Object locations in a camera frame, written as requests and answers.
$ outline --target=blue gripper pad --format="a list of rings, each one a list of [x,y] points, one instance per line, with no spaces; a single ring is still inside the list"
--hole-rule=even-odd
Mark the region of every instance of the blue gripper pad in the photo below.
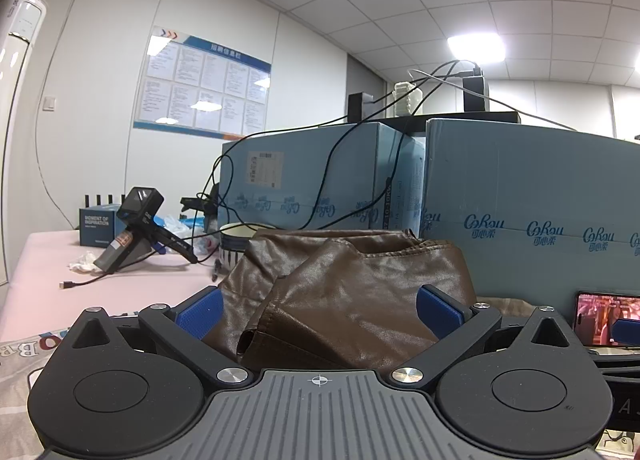
[[[640,321],[635,319],[618,319],[611,326],[611,337],[615,342],[622,345],[640,345]]]
[[[178,313],[175,323],[196,339],[202,339],[220,321],[224,303],[215,288]]]
[[[434,292],[432,285],[423,285],[415,297],[418,317],[438,339],[443,339],[465,322],[463,313],[444,299],[449,298],[444,292]]]

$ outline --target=ribbed gray plate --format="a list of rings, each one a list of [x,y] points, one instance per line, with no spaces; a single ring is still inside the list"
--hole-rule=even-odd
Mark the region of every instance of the ribbed gray plate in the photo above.
[[[373,372],[267,371],[252,388],[217,394],[187,434],[136,460],[500,458],[460,440],[420,393],[387,388]],[[590,448],[565,458],[601,460]]]

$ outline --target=brown leather cloth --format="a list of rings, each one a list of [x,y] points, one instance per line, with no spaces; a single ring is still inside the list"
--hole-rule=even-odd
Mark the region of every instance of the brown leather cloth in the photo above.
[[[220,283],[223,317],[203,341],[250,370],[389,373],[437,339],[415,296],[431,283],[476,302],[462,252],[410,231],[258,231]]]

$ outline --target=paper sheet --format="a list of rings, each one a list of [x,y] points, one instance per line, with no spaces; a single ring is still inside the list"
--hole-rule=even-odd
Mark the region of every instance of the paper sheet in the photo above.
[[[261,132],[264,130],[265,109],[265,106],[262,104],[247,101],[247,104],[244,107],[244,123],[242,124],[243,135],[250,135],[251,133]]]
[[[191,106],[197,101],[198,91],[195,88],[174,85],[167,117],[177,120],[177,124],[180,126],[193,126],[193,117],[196,110]]]
[[[171,84],[155,79],[146,79],[142,88],[140,105],[140,119],[152,120],[166,117],[169,110],[169,97],[171,96]]]
[[[265,86],[257,85],[257,82],[264,82],[268,79],[269,74],[255,68],[249,68],[249,89],[246,93],[246,98],[250,101],[255,101],[260,104],[266,104],[267,102],[267,90]]]
[[[175,80],[186,85],[200,85],[200,73],[202,72],[202,61],[204,54],[200,50],[180,48],[180,59],[178,59],[178,69],[175,72]]]
[[[149,56],[146,75],[172,81],[174,78],[175,61],[178,55],[177,43],[169,43],[158,55]]]
[[[242,133],[242,113],[244,101],[233,97],[222,99],[222,116],[220,117],[220,131],[223,133]]]
[[[235,97],[246,97],[246,83],[249,78],[249,67],[233,61],[229,62],[226,71],[225,94]]]
[[[201,91],[198,98],[199,101],[204,103],[219,104],[222,106],[222,95],[215,92]],[[203,110],[196,110],[196,128],[202,130],[213,130],[216,132],[220,129],[220,110],[214,112],[205,112]]]
[[[225,75],[226,59],[217,55],[205,55],[201,86],[209,90],[222,92],[225,89]]]

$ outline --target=light switch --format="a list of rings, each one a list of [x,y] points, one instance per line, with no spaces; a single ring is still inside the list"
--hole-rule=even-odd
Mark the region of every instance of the light switch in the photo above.
[[[56,98],[55,97],[45,97],[42,101],[42,110],[44,112],[55,112],[56,111]]]

